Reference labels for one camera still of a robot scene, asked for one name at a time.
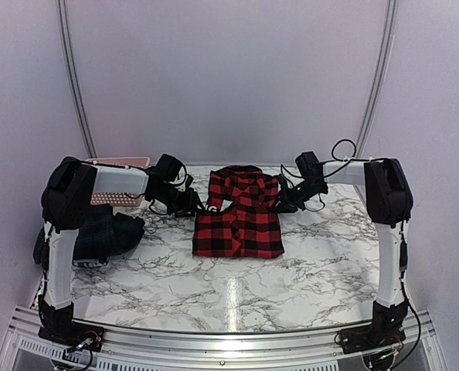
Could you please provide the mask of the red black plaid garment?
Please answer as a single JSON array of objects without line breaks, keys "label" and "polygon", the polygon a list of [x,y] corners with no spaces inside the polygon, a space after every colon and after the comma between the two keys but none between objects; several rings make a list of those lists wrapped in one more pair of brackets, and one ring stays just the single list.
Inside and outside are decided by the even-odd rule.
[{"label": "red black plaid garment", "polygon": [[276,177],[253,165],[210,172],[206,209],[196,214],[192,254],[274,259],[284,253]]}]

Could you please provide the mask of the dark green plaid garment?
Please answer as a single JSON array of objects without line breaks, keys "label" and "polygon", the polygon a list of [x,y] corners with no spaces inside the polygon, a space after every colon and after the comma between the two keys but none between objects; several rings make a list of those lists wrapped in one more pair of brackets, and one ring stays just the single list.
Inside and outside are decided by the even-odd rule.
[{"label": "dark green plaid garment", "polygon": [[115,257],[136,248],[144,236],[145,221],[114,213],[110,205],[91,206],[79,229],[73,261]]}]

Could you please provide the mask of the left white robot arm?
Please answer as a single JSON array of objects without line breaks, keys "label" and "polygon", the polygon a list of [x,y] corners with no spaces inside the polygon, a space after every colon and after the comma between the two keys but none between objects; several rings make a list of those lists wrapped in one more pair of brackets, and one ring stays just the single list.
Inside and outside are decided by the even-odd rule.
[{"label": "left white robot arm", "polygon": [[159,166],[149,168],[65,158],[49,177],[41,198],[45,243],[49,247],[43,301],[55,311],[72,305],[73,250],[94,193],[143,196],[164,204],[167,214],[189,215],[196,211],[200,200],[189,174],[181,183],[183,190],[175,183],[175,173],[184,167],[170,155],[163,155]]}]

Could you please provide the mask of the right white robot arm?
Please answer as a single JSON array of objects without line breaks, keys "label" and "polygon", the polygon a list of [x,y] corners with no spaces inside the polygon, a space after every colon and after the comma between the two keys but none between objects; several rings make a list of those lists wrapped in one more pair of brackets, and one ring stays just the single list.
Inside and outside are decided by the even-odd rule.
[{"label": "right white robot arm", "polygon": [[379,287],[376,304],[394,308],[405,300],[404,274],[407,269],[407,224],[413,208],[413,194],[402,165],[395,158],[347,161],[300,160],[301,182],[289,187],[279,175],[277,210],[294,213],[305,209],[313,196],[327,194],[328,185],[362,187],[365,207],[379,241]]}]

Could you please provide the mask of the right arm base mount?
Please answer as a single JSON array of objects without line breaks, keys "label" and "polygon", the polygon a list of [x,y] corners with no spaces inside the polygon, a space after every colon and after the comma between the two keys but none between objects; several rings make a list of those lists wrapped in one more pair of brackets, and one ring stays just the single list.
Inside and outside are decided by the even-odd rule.
[{"label": "right arm base mount", "polygon": [[335,344],[344,354],[351,354],[403,342],[406,339],[403,320],[408,309],[407,300],[390,307],[374,301],[371,323],[340,330],[335,335]]}]

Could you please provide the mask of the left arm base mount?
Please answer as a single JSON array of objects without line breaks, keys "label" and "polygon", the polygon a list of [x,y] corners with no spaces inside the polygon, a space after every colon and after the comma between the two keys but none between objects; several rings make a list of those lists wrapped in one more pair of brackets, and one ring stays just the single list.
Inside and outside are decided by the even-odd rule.
[{"label": "left arm base mount", "polygon": [[76,322],[73,319],[74,303],[56,309],[48,304],[41,294],[38,297],[38,314],[41,339],[79,349],[79,345],[88,346],[93,352],[99,352],[104,343],[105,329],[96,325]]}]

